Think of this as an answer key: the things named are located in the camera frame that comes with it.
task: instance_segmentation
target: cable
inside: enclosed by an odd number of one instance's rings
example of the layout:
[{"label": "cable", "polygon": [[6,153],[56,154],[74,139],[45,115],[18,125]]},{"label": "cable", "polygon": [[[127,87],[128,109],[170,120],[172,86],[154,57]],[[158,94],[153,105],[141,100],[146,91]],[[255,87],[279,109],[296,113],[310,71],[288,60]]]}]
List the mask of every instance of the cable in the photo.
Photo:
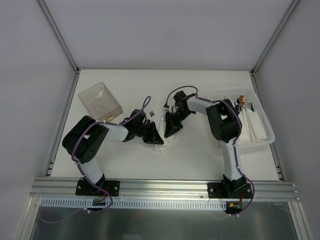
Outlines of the cable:
[{"label": "cable", "polygon": [[241,121],[237,115],[237,113],[234,111],[234,109],[229,105],[227,104],[225,101],[223,100],[209,100],[209,99],[206,99],[206,98],[203,98],[203,97],[199,97],[198,95],[196,95],[196,97],[199,99],[199,100],[202,100],[202,101],[205,101],[205,102],[208,102],[208,103],[222,103],[224,104],[230,111],[231,113],[234,115],[237,123],[238,123],[238,126],[239,126],[239,133],[238,135],[235,137],[234,141],[233,141],[233,152],[234,152],[234,159],[235,159],[235,166],[236,168],[238,169],[238,172],[241,174],[242,177],[244,177],[252,186],[252,198],[250,199],[249,203],[245,206],[244,209],[242,209],[241,213],[246,210],[253,202],[254,198],[255,198],[255,185],[254,183],[240,170],[240,166],[239,166],[239,161],[238,161],[238,157],[237,157],[237,148],[236,148],[236,141],[238,140],[238,138],[240,137],[240,134],[241,134],[241,130],[242,130],[242,124],[241,124]]},{"label": "cable", "polygon": [[177,91],[179,89],[183,89],[183,88],[193,88],[193,89],[195,89],[195,95],[198,95],[198,88],[196,88],[195,86],[191,86],[191,85],[181,86],[181,87],[178,87],[178,88],[176,88],[175,90],[173,90],[172,92],[169,93],[168,97],[165,100],[165,105],[164,106],[166,106],[168,108],[169,107],[168,106],[168,100],[169,100],[170,95],[173,94],[175,91]]},{"label": "cable", "polygon": [[[132,119],[134,119],[136,116],[138,116],[141,112],[143,112],[143,110],[144,110],[144,109],[146,108],[146,106],[150,103],[150,101],[151,101],[151,96],[147,96],[147,97],[145,98],[144,102],[143,102],[142,108],[141,108],[134,116],[126,119],[126,120],[123,121],[123,122],[114,123],[114,122],[96,121],[96,122],[92,123],[90,126],[88,126],[88,127],[86,128],[86,130],[84,130],[84,132],[81,134],[81,136],[80,136],[79,139],[77,140],[76,144],[74,145],[74,148],[73,148],[72,153],[71,153],[71,159],[72,159],[72,161],[74,161],[74,162],[76,163],[76,165],[77,165],[80,173],[83,175],[83,178],[84,178],[88,183],[90,183],[93,187],[95,187],[96,189],[100,190],[100,191],[103,192],[106,196],[108,196],[108,197],[110,198],[110,204],[109,204],[108,206],[106,206],[106,207],[104,207],[102,210],[98,210],[98,211],[90,211],[90,210],[88,210],[88,213],[94,213],[94,214],[102,213],[102,212],[106,211],[107,209],[109,209],[109,208],[114,204],[114,201],[113,201],[111,195],[110,195],[106,190],[104,190],[104,189],[100,188],[99,186],[95,185],[95,184],[86,176],[86,174],[84,173],[84,171],[83,171],[83,169],[82,169],[82,167],[81,167],[81,163],[78,161],[78,159],[76,159],[76,157],[75,157],[76,150],[77,150],[77,148],[78,148],[81,140],[84,138],[84,136],[87,134],[87,132],[88,132],[92,127],[94,127],[95,125],[98,125],[98,124],[104,125],[104,124],[106,124],[106,125],[122,126],[122,125],[127,124],[127,123],[130,122]],[[40,214],[41,211],[39,210],[38,218],[39,218],[42,222],[44,222],[44,223],[46,223],[46,224],[58,224],[58,223],[61,223],[61,222],[65,221],[65,220],[69,219],[71,216],[73,216],[74,214],[76,214],[77,212],[80,212],[80,211],[82,211],[82,210],[85,210],[85,211],[86,211],[87,208],[79,208],[79,209],[75,210],[73,213],[71,213],[69,216],[67,216],[67,217],[65,217],[65,218],[63,218],[63,219],[61,219],[61,220],[57,220],[57,221],[47,221],[47,220],[43,219],[43,218],[41,217],[41,214]]]}]

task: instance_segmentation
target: perforated metal strip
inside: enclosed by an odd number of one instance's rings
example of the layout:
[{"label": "perforated metal strip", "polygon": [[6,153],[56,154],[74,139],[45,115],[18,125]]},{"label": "perforated metal strip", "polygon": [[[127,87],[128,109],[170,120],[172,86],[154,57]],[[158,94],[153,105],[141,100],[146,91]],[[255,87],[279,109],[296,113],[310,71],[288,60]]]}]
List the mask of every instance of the perforated metal strip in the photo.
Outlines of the perforated metal strip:
[{"label": "perforated metal strip", "polygon": [[[65,198],[65,197],[43,197],[43,207],[65,207],[65,208],[101,208],[93,206],[94,198]],[[226,210],[226,202],[218,200],[186,201],[186,200],[133,200],[114,199],[112,208],[115,209],[182,209],[182,210]]]}]

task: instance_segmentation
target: white table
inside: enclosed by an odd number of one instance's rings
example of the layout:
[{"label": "white table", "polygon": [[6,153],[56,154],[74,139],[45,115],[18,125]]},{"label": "white table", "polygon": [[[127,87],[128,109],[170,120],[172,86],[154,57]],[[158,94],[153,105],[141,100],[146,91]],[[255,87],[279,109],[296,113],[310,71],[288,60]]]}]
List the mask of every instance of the white table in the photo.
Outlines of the white table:
[{"label": "white table", "polygon": [[[146,111],[154,111],[156,126],[163,115],[166,97],[173,89],[194,85],[199,95],[210,97],[210,91],[221,85],[252,86],[246,71],[187,71],[187,70],[82,70],[64,127],[63,137],[84,116],[89,115],[78,93],[104,82],[122,106],[122,121],[134,109],[140,109],[146,96],[152,99]],[[186,94],[192,88],[184,89]],[[184,128],[164,153],[153,151],[153,145],[136,137],[129,142],[105,141],[96,155],[106,178],[162,180],[221,180],[224,162],[218,142],[211,134],[208,118],[202,114],[189,116]],[[268,145],[240,151],[245,174],[255,181],[278,181],[274,159]],[[61,142],[56,155],[52,177],[81,177],[71,156]]]}]

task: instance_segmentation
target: purple cable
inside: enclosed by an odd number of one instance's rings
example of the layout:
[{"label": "purple cable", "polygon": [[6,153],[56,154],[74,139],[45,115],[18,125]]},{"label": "purple cable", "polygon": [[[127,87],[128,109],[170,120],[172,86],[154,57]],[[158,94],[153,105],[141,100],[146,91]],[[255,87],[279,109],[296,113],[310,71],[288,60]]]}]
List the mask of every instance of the purple cable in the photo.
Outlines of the purple cable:
[{"label": "purple cable", "polygon": [[196,88],[195,86],[191,86],[191,85],[185,85],[185,86],[181,86],[176,88],[175,90],[173,90],[172,92],[169,93],[168,97],[165,100],[165,104],[168,104],[168,100],[171,94],[173,94],[175,91],[179,90],[179,89],[183,89],[183,88],[193,88],[195,89],[195,95],[198,95],[198,88]]},{"label": "purple cable", "polygon": [[241,124],[241,121],[238,117],[238,115],[236,114],[236,112],[234,111],[234,109],[229,105],[227,104],[225,101],[223,100],[214,100],[214,101],[211,101],[209,99],[206,99],[206,98],[202,98],[202,97],[199,97],[198,95],[196,96],[199,100],[202,100],[202,101],[205,101],[205,102],[208,102],[208,103],[222,103],[224,104],[231,112],[232,114],[234,115],[238,125],[239,125],[239,133],[238,135],[235,137],[234,141],[233,141],[233,152],[234,152],[234,158],[235,158],[235,166],[236,168],[238,169],[238,172],[241,174],[242,177],[244,177],[252,186],[252,198],[250,199],[249,203],[247,204],[247,206],[245,206],[245,208],[241,211],[241,213],[246,210],[250,205],[251,203],[253,202],[254,198],[255,198],[255,185],[254,183],[240,170],[240,167],[239,167],[239,162],[238,162],[238,157],[237,157],[237,148],[235,147],[236,145],[236,141],[238,140],[238,138],[240,137],[240,134],[241,134],[241,130],[242,130],[242,124]]},{"label": "purple cable", "polygon": [[[76,159],[75,157],[75,154],[76,154],[76,150],[81,142],[81,140],[84,138],[84,136],[87,134],[87,132],[89,132],[89,130],[95,126],[95,125],[98,125],[98,124],[106,124],[106,125],[114,125],[114,126],[122,126],[122,125],[125,125],[127,124],[128,122],[130,122],[132,119],[134,119],[136,116],[138,116],[141,112],[143,112],[143,110],[146,108],[146,106],[150,103],[151,101],[151,96],[147,96],[143,102],[143,105],[142,105],[142,108],[135,114],[133,115],[132,117],[130,117],[128,120],[124,121],[124,122],[121,122],[121,123],[114,123],[114,122],[104,122],[104,121],[96,121],[94,123],[92,123],[90,126],[87,127],[86,130],[84,130],[84,132],[81,134],[81,136],[79,137],[79,139],[77,140],[76,144],[74,145],[74,148],[72,150],[72,153],[71,153],[71,159],[76,163],[80,173],[83,175],[83,178],[85,180],[88,181],[88,183],[90,183],[93,187],[95,187],[96,189],[100,190],[101,192],[103,192],[104,194],[106,194],[109,198],[110,198],[110,201],[111,203],[106,206],[105,208],[103,208],[102,210],[98,210],[98,211],[90,211],[90,213],[94,213],[94,214],[98,214],[98,213],[102,213],[104,211],[106,211],[107,209],[109,209],[113,204],[114,204],[114,201],[111,197],[111,195],[104,189],[102,189],[101,187],[95,185],[84,173],[83,169],[81,168],[81,164],[80,162]],[[71,216],[73,216],[75,213],[81,211],[81,210],[84,210],[84,208],[79,208],[77,210],[75,210],[73,213],[71,213],[69,216],[61,219],[61,220],[58,220],[58,221],[47,221],[45,219],[43,219],[40,215],[40,212],[38,214],[38,218],[46,223],[46,224],[57,224],[57,223],[61,223],[65,220],[67,220],[68,218],[70,218]]]}]

